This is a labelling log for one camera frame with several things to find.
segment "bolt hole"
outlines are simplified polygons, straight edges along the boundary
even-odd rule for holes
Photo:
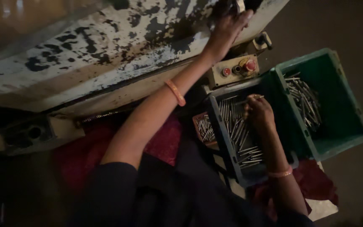
[[[28,132],[28,136],[32,139],[37,139],[42,134],[40,128],[34,127]]]

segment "green plastic crate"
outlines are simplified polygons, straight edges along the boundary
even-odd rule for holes
[[[322,124],[307,130],[283,75],[300,71],[300,78],[318,92]],[[321,49],[278,64],[262,76],[268,89],[280,139],[298,157],[330,158],[363,143],[363,114],[355,100],[336,52]]]

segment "orange bangle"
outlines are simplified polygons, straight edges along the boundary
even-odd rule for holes
[[[288,175],[292,174],[292,167],[289,166],[288,170],[285,172],[279,172],[279,173],[270,173],[268,172],[268,176],[269,177],[274,177],[274,178],[280,178],[280,177],[286,177]]]
[[[184,106],[185,105],[185,99],[184,97],[180,94],[178,88],[176,87],[176,85],[172,82],[172,80],[167,80],[165,82],[170,90],[174,93],[174,95],[176,96],[176,99],[178,100],[179,106]]]

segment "red button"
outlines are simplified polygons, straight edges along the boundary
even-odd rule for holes
[[[223,69],[223,70],[222,70],[222,74],[223,74],[224,76],[229,76],[229,75],[231,74],[231,69],[229,69],[229,68],[225,68],[225,69]]]
[[[252,72],[252,71],[256,70],[256,68],[257,68],[257,64],[256,64],[256,62],[253,59],[247,60],[247,62],[246,62],[246,69],[248,71]]]

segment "worker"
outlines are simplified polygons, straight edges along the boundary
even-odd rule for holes
[[[249,97],[249,119],[261,137],[276,223],[227,189],[201,159],[193,140],[182,136],[174,167],[159,160],[150,168],[141,163],[144,147],[183,103],[182,96],[225,57],[252,16],[248,10],[221,18],[202,53],[171,80],[171,86],[164,84],[130,114],[93,169],[70,226],[313,226],[278,137],[273,110],[264,98]]]

